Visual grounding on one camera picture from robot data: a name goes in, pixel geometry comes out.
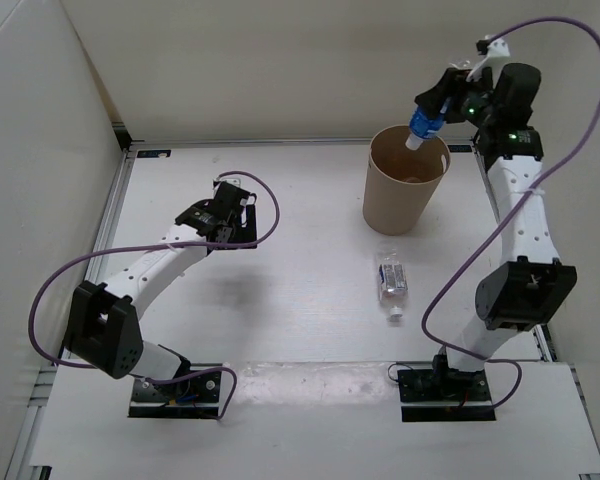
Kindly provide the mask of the blue label Pocari Sweat bottle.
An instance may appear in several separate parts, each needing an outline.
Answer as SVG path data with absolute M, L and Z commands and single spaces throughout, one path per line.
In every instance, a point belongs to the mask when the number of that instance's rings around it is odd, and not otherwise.
M 438 116 L 426 116 L 416 106 L 409 121 L 410 133 L 405 146 L 411 151 L 418 150 L 425 141 L 433 139 L 445 124 L 441 113 Z

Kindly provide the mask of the clear bottle white orange label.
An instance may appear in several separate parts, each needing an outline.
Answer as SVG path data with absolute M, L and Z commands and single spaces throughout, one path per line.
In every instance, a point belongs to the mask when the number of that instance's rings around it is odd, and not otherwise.
M 391 322 L 400 322 L 404 315 L 408 285 L 404 264 L 391 243 L 381 244 L 376 254 L 379 303 Z

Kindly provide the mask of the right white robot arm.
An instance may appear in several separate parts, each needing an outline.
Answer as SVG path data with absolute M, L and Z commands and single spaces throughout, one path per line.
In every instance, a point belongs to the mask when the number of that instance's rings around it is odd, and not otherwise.
M 474 146 L 502 245 L 499 267 L 476 288 L 474 317 L 457 340 L 443 343 L 424 379 L 440 399 L 476 384 L 510 339 L 548 324 L 577 281 L 553 244 L 536 184 L 544 152 L 529 120 L 540 83 L 540 71 L 523 63 L 505 65 L 497 78 L 489 68 L 472 75 L 450 67 L 415 99 L 413 130 L 476 127 Z

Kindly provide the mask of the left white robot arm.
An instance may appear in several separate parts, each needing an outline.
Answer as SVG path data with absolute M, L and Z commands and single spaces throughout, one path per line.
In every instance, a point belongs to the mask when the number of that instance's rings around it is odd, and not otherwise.
M 176 218 L 160 250 L 143 253 L 98 285 L 82 282 L 73 293 L 65 347 L 113 379 L 153 379 L 166 398 L 184 397 L 191 362 L 144 341 L 139 320 L 177 277 L 209 255 L 207 242 L 231 249 L 256 239 L 255 206 L 249 202 L 253 196 L 231 181 L 220 182 L 211 199 L 194 203 Z

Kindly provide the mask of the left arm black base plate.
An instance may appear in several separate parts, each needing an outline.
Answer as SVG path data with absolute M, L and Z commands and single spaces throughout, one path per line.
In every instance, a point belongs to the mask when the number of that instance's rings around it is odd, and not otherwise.
M 222 372 L 219 365 L 193 365 L 204 375 L 174 385 L 154 386 L 135 379 L 128 407 L 136 419 L 212 419 L 219 415 Z

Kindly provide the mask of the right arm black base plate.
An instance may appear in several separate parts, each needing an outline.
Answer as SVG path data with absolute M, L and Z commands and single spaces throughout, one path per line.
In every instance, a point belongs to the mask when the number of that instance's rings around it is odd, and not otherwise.
M 496 420 L 484 370 L 460 372 L 437 356 L 429 368 L 394 362 L 387 368 L 387 375 L 398 387 L 404 423 Z

